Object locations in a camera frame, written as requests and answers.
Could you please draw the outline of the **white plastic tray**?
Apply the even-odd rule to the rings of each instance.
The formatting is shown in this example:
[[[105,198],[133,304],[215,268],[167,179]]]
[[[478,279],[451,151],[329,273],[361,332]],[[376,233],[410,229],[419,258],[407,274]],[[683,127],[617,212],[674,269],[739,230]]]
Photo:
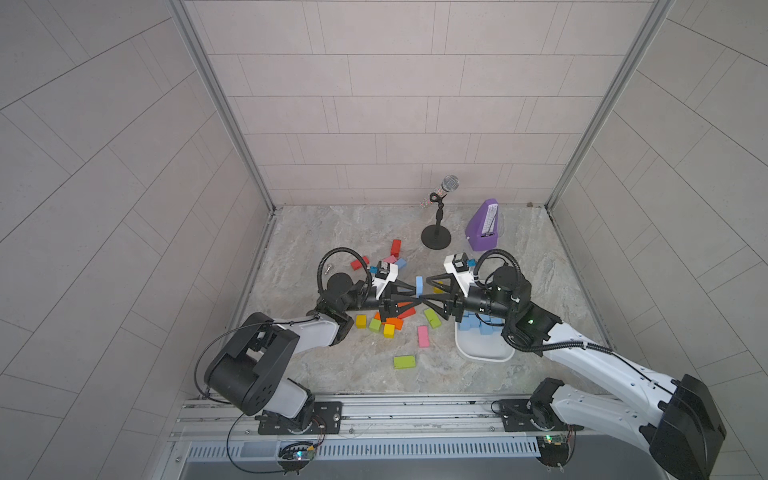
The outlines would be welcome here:
[[[480,326],[469,331],[460,331],[458,326],[463,317],[476,317]],[[484,314],[465,312],[460,322],[455,323],[455,344],[459,352],[470,360],[503,363],[512,359],[515,350],[502,338],[504,321]]]

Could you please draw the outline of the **right circuit board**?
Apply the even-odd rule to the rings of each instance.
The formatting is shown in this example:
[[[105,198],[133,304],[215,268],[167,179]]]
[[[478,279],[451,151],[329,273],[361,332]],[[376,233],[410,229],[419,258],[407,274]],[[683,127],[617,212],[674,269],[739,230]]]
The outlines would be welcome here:
[[[563,469],[573,455],[573,442],[564,435],[545,435],[536,438],[538,461],[548,468]]]

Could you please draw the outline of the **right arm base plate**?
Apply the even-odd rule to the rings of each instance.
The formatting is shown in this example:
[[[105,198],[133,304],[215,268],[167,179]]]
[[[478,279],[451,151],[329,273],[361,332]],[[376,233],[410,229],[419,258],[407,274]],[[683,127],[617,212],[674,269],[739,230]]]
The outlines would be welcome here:
[[[575,431],[584,429],[580,425],[566,425],[555,417],[549,421],[546,428],[542,428],[535,423],[534,413],[528,404],[528,399],[502,399],[494,401],[491,410],[494,415],[501,418],[506,432],[560,432],[567,431],[569,428]]]

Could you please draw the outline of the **black microphone stand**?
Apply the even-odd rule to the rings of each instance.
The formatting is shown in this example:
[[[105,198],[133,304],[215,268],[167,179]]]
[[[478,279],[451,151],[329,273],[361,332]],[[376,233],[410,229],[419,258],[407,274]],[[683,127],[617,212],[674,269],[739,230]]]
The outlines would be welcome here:
[[[444,195],[431,192],[429,201],[437,205],[435,222],[426,226],[421,233],[422,244],[431,250],[444,250],[451,243],[451,233],[442,224],[444,219]]]

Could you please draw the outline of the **silver microphone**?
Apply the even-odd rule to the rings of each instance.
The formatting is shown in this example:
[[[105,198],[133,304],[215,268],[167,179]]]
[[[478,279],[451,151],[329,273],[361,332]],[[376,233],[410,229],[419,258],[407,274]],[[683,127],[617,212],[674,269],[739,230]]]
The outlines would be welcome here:
[[[442,202],[448,193],[454,192],[460,185],[459,179],[455,175],[447,175],[443,178],[440,185],[429,195],[431,203]]]

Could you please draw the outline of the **green cube small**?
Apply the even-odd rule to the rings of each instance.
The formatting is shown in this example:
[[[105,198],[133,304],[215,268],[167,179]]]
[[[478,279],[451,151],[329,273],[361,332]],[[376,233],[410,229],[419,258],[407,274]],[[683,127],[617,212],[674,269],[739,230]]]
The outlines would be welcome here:
[[[373,332],[379,333],[382,328],[382,322],[379,319],[372,319],[369,324],[369,329]]]

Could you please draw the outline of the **red block far left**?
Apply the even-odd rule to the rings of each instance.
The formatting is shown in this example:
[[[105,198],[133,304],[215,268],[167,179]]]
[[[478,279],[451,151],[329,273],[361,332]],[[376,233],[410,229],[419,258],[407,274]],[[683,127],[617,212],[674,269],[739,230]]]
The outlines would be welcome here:
[[[362,269],[363,267],[367,267],[370,264],[369,258],[367,256],[363,256],[363,260],[360,261],[359,259],[353,260],[350,263],[351,268],[356,271],[359,269]]]

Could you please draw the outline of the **red block far upright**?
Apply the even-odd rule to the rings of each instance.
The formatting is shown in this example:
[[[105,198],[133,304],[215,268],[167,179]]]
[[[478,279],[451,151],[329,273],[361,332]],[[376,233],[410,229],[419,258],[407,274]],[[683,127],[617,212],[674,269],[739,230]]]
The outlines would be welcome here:
[[[396,259],[400,258],[401,245],[402,245],[402,242],[399,239],[395,239],[392,241],[390,254]]]

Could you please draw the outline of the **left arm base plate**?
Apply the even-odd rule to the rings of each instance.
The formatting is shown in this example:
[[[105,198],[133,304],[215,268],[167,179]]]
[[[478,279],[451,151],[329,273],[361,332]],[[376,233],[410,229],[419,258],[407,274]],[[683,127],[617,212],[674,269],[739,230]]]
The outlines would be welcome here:
[[[338,434],[343,413],[343,403],[313,402],[295,417],[288,418],[271,411],[259,417],[259,435],[318,435]]]

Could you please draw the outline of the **left circuit board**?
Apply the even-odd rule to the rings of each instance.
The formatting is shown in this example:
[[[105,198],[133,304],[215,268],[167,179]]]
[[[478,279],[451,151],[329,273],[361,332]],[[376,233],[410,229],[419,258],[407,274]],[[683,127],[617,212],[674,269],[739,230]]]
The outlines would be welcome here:
[[[288,444],[282,447],[278,452],[278,463],[304,464],[312,461],[317,454],[318,447],[315,443],[309,441],[300,441]]]

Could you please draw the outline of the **orange block long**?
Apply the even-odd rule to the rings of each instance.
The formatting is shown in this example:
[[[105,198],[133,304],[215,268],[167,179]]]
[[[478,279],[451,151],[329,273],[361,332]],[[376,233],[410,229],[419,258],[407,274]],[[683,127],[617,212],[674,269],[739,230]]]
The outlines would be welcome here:
[[[374,318],[379,320],[382,325],[392,325],[395,330],[401,330],[403,328],[404,321],[399,317],[384,318],[379,312],[376,312]]]

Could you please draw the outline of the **pink block lower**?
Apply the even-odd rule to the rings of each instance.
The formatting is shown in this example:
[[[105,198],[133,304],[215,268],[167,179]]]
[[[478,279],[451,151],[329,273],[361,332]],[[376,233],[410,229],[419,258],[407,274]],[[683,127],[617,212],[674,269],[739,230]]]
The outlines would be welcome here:
[[[425,325],[421,325],[417,328],[417,339],[420,348],[430,347],[429,328]]]

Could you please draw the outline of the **purple metronome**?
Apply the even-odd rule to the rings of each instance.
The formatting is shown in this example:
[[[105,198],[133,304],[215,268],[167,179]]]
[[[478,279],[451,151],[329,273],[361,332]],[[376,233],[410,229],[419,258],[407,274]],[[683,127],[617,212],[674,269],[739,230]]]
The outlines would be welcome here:
[[[500,222],[499,203],[487,199],[475,212],[465,229],[465,237],[475,252],[484,252],[498,246]]]

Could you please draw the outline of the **red block lower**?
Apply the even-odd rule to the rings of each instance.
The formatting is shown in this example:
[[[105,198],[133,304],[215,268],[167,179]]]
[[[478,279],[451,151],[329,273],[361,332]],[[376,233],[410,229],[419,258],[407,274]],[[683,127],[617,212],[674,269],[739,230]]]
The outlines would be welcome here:
[[[412,308],[409,308],[409,309],[405,310],[404,312],[400,313],[398,315],[398,318],[399,319],[405,319],[405,318],[408,318],[408,317],[413,316],[415,314],[416,314],[416,308],[412,307]]]

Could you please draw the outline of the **green block by pink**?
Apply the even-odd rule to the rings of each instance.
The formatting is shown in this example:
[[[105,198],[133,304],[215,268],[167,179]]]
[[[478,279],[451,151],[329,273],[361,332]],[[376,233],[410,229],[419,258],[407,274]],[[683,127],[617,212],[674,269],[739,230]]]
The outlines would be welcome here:
[[[427,308],[423,311],[423,314],[432,329],[437,329],[442,325],[440,316],[431,308]]]

